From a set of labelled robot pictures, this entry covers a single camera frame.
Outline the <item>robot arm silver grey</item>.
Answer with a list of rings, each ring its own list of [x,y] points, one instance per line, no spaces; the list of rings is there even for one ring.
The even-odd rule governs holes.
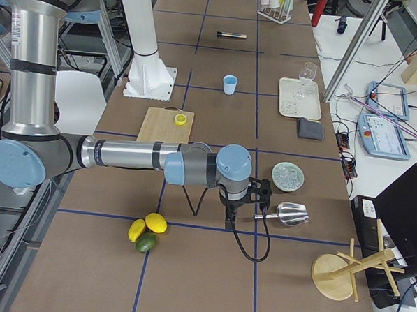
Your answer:
[[[95,18],[100,0],[6,0],[12,10],[10,119],[0,138],[0,182],[11,188],[42,184],[67,172],[96,166],[163,171],[169,184],[218,188],[227,228],[236,210],[254,200],[247,149],[230,144],[213,152],[206,144],[98,140],[63,134],[55,125],[59,22]]]

